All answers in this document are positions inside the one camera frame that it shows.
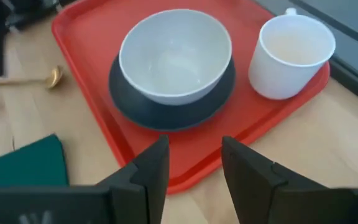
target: white cup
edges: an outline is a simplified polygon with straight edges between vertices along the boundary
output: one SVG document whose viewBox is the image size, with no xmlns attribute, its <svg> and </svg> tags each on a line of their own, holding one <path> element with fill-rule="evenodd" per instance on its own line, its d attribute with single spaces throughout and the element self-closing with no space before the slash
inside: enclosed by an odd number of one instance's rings
<svg viewBox="0 0 358 224">
<path fill-rule="evenodd" d="M 266 98 L 293 97 L 328 61 L 335 47 L 334 35 L 323 23 L 289 8 L 262 26 L 249 67 L 250 84 Z"/>
</svg>

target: white ceramic bowl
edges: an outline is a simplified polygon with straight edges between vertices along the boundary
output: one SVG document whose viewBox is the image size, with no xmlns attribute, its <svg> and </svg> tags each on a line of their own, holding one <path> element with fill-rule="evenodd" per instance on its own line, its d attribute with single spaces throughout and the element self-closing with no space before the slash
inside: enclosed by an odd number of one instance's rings
<svg viewBox="0 0 358 224">
<path fill-rule="evenodd" d="M 231 54 L 229 33 L 217 19 L 174 9 L 134 26 L 122 42 L 119 63 L 125 79 L 147 98 L 184 105 L 215 87 Z"/>
</svg>

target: wooden table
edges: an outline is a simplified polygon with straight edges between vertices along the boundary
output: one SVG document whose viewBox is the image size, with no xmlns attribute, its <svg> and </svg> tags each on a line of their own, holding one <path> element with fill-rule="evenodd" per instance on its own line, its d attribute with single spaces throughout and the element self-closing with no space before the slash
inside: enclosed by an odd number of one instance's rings
<svg viewBox="0 0 358 224">
<path fill-rule="evenodd" d="M 62 88 L 0 88 L 0 156 L 57 133 L 71 184 L 95 184 L 119 166 L 52 36 L 52 19 L 6 42 L 11 78 L 43 78 L 57 64 Z M 358 98 L 334 80 L 251 145 L 257 152 L 328 187 L 358 187 Z M 238 223 L 222 169 L 167 197 L 162 223 Z"/>
</svg>

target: tray rim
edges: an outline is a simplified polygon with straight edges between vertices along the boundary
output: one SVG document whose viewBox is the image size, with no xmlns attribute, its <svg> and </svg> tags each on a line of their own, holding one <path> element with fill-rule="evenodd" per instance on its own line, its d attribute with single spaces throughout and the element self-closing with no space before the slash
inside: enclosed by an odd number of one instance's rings
<svg viewBox="0 0 358 224">
<path fill-rule="evenodd" d="M 89 107 L 96 119 L 96 121 L 99 124 L 99 127 L 102 130 L 102 133 L 104 137 L 106 138 L 110 150 L 114 154 L 114 157 L 116 158 L 118 164 L 123 167 L 127 164 L 124 156 L 121 154 L 121 151 L 118 149 L 118 145 L 116 141 L 114 140 L 112 134 L 109 132 L 109 129 L 107 127 L 107 124 L 104 122 L 103 116 L 98 107 L 96 106 L 97 103 L 95 102 L 95 99 L 92 97 L 92 93 L 90 93 L 90 90 L 88 89 L 87 85 L 82 79 L 82 75 L 77 69 L 77 66 L 75 65 L 73 61 L 72 54 L 70 51 L 65 47 L 65 44 L 63 43 L 64 40 L 62 36 L 60 35 L 60 31 L 58 30 L 59 26 L 62 26 L 62 24 L 66 24 L 67 21 L 72 21 L 76 19 L 78 16 L 82 15 L 85 12 L 92 11 L 94 8 L 98 7 L 101 4 L 104 4 L 111 0 L 79 0 L 77 2 L 71 3 L 69 6 L 65 7 L 62 11 L 58 13 L 58 15 L 53 19 L 52 21 L 52 34 L 60 48 L 60 50 L 63 53 L 63 56 L 65 60 L 67 61 L 68 66 L 70 67 L 73 76 L 78 84 L 78 86 L 81 89 L 81 92 L 83 93 L 85 100 L 87 104 L 89 104 Z M 296 111 L 299 107 L 304 105 L 305 103 L 309 102 L 314 96 L 316 96 L 319 92 L 321 92 L 325 86 L 327 85 L 329 78 L 330 78 L 330 64 L 329 62 L 326 62 L 321 69 L 326 70 L 326 75 L 322 75 L 321 78 L 318 80 L 317 84 L 312 86 L 308 91 L 303 93 L 302 100 L 289 100 L 288 103 L 284 104 L 284 106 L 280 107 L 279 110 L 276 111 L 275 115 L 272 116 L 269 120 L 263 122 L 259 125 L 257 128 L 257 131 L 253 131 L 249 133 L 247 136 L 238 139 L 238 136 L 244 135 L 242 132 L 235 136 L 235 138 L 240 141 L 243 144 L 250 144 L 254 142 L 259 137 L 263 136 L 267 131 L 270 129 L 276 127 L 276 125 L 283 121 L 286 117 L 290 116 L 294 111 Z M 219 153 L 219 157 L 217 157 L 215 160 L 211 161 L 207 166 L 204 166 L 202 169 L 200 169 L 198 172 L 196 172 L 194 175 L 189 177 L 183 182 L 180 182 L 179 184 L 175 185 L 168 185 L 167 194 L 176 194 L 179 192 L 183 192 L 185 190 L 188 190 L 189 188 L 193 187 L 198 182 L 202 181 L 206 176 L 210 175 L 212 172 L 217 170 L 222 166 L 222 160 L 221 155 Z"/>
</svg>

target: green napkin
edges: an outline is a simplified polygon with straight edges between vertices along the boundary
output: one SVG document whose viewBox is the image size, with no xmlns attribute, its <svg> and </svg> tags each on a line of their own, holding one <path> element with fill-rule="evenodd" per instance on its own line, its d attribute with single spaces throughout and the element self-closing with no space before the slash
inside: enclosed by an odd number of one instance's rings
<svg viewBox="0 0 358 224">
<path fill-rule="evenodd" d="M 62 144 L 52 134 L 0 157 L 0 187 L 68 185 Z"/>
</svg>

